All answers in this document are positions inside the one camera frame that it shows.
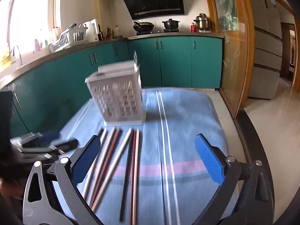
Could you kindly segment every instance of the faucet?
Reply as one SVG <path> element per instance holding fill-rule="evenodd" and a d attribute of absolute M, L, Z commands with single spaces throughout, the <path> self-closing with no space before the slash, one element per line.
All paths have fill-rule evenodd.
<path fill-rule="evenodd" d="M 20 58 L 20 64 L 21 64 L 21 67 L 23 67 L 23 62 L 22 62 L 22 57 L 21 57 L 21 54 L 20 54 L 20 49 L 19 49 L 19 47 L 18 47 L 17 45 L 15 45 L 15 46 L 13 47 L 13 56 L 15 55 L 15 47 L 18 48 L 18 51 L 19 51 L 19 58 Z"/>

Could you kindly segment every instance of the white plastic basket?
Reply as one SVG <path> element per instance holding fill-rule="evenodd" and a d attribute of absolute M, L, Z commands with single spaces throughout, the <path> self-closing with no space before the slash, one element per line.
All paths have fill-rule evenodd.
<path fill-rule="evenodd" d="M 70 28 L 61 33 L 59 40 L 49 44 L 51 53 L 86 42 L 87 27 Z"/>
<path fill-rule="evenodd" d="M 145 121 L 140 67 L 133 60 L 99 67 L 85 82 L 106 124 Z"/>

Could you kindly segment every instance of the black pot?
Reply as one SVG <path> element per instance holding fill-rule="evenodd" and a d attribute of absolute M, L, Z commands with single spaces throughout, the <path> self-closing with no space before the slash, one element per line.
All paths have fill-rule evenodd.
<path fill-rule="evenodd" d="M 166 28 L 166 30 L 178 29 L 178 23 L 180 21 L 176 21 L 173 19 L 169 19 L 168 21 L 162 22 Z"/>
<path fill-rule="evenodd" d="M 150 22 L 142 22 L 142 23 L 139 23 L 139 22 L 134 22 L 135 25 L 133 26 L 134 30 L 136 32 L 149 32 L 151 30 L 153 30 L 154 28 L 154 24 L 153 23 L 150 23 Z"/>

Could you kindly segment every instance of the white dish drainer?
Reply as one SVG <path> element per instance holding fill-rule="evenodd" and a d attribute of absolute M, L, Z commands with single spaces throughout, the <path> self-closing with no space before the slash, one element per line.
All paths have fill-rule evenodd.
<path fill-rule="evenodd" d="M 61 33 L 59 40 L 49 44 L 51 53 L 86 42 L 87 27 L 70 28 Z"/>

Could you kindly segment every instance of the wooden door frame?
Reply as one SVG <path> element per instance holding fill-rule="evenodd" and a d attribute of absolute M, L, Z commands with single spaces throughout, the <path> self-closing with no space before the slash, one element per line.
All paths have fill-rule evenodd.
<path fill-rule="evenodd" d="M 235 119 L 237 117 L 239 109 L 243 109 L 248 98 L 248 92 L 250 89 L 251 79 L 252 79 L 252 71 L 254 66 L 254 48 L 255 48 L 255 32 L 254 32 L 254 21 L 251 9 L 250 0 L 245 1 L 245 14 L 247 17 L 246 29 L 248 31 L 248 42 L 247 42 L 247 66 L 245 71 L 245 78 L 243 83 L 243 88 L 241 91 L 241 98 L 238 104 L 237 109 L 234 109 L 231 105 L 230 101 L 227 99 L 226 95 L 222 88 L 219 89 L 219 93 L 222 96 L 231 116 Z M 208 3 L 208 10 L 210 14 L 210 20 L 212 23 L 212 32 L 220 34 L 218 30 L 218 18 L 217 18 L 217 10 L 215 5 L 215 0 L 207 0 Z"/>
<path fill-rule="evenodd" d="M 286 10 L 293 14 L 295 19 L 295 39 L 296 39 L 296 66 L 293 76 L 292 87 L 296 91 L 300 91 L 300 21 L 297 19 L 293 9 L 284 0 L 276 0 L 280 5 L 282 5 Z"/>

